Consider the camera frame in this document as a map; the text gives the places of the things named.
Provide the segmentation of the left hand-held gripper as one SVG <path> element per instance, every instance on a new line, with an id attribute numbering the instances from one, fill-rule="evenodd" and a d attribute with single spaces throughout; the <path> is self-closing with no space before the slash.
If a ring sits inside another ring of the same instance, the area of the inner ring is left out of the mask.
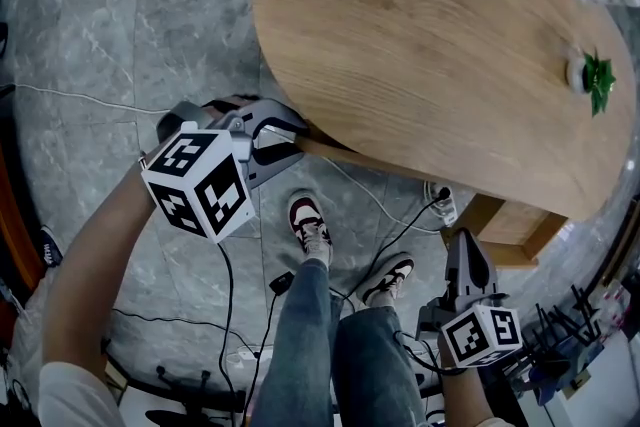
<path id="1" fill-rule="evenodd" d="M 296 111 L 273 99 L 244 106 L 243 119 L 230 111 L 214 120 L 188 101 L 170 114 L 179 127 L 142 164 L 142 179 L 170 225 L 214 243 L 255 216 L 248 188 L 259 187 L 304 156 L 291 142 L 253 149 L 251 135 L 266 126 L 309 134 Z"/>

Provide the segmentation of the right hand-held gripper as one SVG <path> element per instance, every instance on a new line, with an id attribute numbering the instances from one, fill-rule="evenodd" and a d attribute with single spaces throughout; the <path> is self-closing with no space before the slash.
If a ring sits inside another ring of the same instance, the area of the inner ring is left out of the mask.
<path id="1" fill-rule="evenodd" d="M 449 241 L 446 265 L 447 295 L 488 296 L 498 292 L 495 266 L 483 246 L 466 228 Z M 457 368 L 489 366 L 523 346 L 515 309 L 475 302 L 461 313 L 447 311 L 439 298 L 422 306 L 416 339 L 441 335 Z"/>

